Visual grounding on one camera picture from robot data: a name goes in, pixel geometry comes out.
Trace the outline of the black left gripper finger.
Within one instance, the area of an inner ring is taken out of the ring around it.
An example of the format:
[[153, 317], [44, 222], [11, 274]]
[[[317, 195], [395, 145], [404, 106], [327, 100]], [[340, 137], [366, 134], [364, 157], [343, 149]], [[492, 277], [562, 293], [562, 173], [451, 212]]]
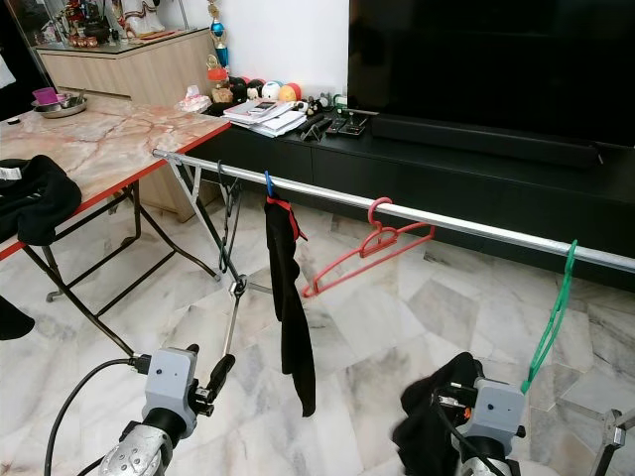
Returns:
[[205, 382], [205, 392], [209, 395], [218, 395], [221, 393], [223, 386], [225, 386], [225, 382], [228, 377], [228, 372], [234, 368], [234, 364], [236, 362], [236, 358], [234, 354], [222, 355], [221, 359], [216, 364], [216, 367], [213, 368], [213, 371], [210, 372], [210, 376], [208, 381]]

